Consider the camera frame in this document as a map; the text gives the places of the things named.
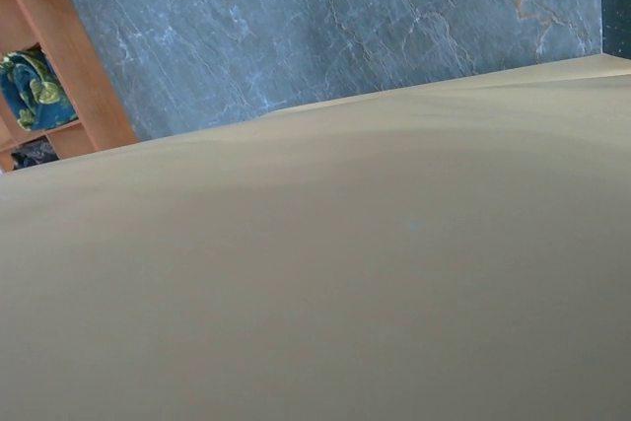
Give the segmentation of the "brown paper bag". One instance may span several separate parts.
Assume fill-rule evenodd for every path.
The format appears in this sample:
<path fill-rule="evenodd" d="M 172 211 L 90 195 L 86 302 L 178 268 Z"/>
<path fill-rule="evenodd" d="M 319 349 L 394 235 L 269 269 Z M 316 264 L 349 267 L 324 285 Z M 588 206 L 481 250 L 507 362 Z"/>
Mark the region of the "brown paper bag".
<path fill-rule="evenodd" d="M 5 420 L 626 420 L 630 64 L 1 180 Z"/>

